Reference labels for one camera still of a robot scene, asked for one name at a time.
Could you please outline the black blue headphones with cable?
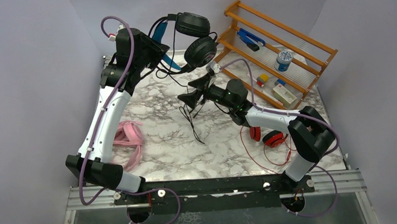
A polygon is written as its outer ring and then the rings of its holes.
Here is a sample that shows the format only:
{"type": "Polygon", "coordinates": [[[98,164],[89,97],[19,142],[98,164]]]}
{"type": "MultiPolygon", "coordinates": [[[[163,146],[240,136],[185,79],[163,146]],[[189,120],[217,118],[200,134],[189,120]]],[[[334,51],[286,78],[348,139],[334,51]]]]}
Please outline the black blue headphones with cable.
{"type": "Polygon", "coordinates": [[[199,67],[207,65],[217,54],[218,34],[211,31],[211,24],[208,19],[201,15],[189,12],[168,14],[157,19],[152,24],[148,36],[155,42],[160,43],[169,21],[175,22],[173,42],[175,42],[177,32],[195,38],[184,53],[186,65],[181,67],[174,62],[175,53],[172,53],[171,57],[165,54],[159,65],[146,73],[144,77],[147,77],[152,72],[156,74],[162,72],[165,77],[171,78],[174,75],[190,73],[199,67]]]}

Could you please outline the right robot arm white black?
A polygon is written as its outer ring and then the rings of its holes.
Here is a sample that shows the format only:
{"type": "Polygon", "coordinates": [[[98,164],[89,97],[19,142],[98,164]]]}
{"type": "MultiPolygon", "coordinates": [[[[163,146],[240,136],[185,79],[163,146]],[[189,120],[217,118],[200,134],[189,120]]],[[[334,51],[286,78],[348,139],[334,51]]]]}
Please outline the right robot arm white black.
{"type": "Polygon", "coordinates": [[[313,107],[301,110],[259,107],[247,99],[249,91],[240,79],[230,79],[225,88],[212,84],[211,79],[212,76],[206,74],[189,82],[194,90],[177,98],[191,109],[197,107],[200,99],[209,100],[226,107],[237,125],[268,128],[290,135],[298,153],[281,178],[281,188],[287,193],[300,188],[301,179],[327,154],[331,144],[338,141],[333,128],[313,107]]]}

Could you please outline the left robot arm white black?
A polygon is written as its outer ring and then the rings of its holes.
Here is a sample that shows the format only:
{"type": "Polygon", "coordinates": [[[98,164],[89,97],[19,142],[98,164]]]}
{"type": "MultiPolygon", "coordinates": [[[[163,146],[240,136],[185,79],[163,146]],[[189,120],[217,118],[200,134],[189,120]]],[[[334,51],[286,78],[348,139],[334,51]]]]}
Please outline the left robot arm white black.
{"type": "Polygon", "coordinates": [[[66,159],[65,165],[78,179],[110,190],[126,191],[128,198],[136,203],[146,198],[146,188],[140,185],[143,177],[111,163],[113,140],[123,111],[141,80],[141,72],[159,64],[169,48],[139,29],[118,31],[113,54],[116,61],[101,72],[99,100],[90,129],[77,154],[66,159]]]}

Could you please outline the pink headphones with cable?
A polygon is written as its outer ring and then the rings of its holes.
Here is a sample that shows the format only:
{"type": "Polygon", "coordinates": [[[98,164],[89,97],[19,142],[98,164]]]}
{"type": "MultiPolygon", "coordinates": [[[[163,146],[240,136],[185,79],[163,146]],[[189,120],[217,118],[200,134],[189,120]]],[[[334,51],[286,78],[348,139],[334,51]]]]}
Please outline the pink headphones with cable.
{"type": "Polygon", "coordinates": [[[143,151],[143,133],[141,131],[142,122],[135,120],[121,121],[115,132],[113,145],[135,148],[133,155],[123,166],[125,171],[132,170],[141,160],[143,151]]]}

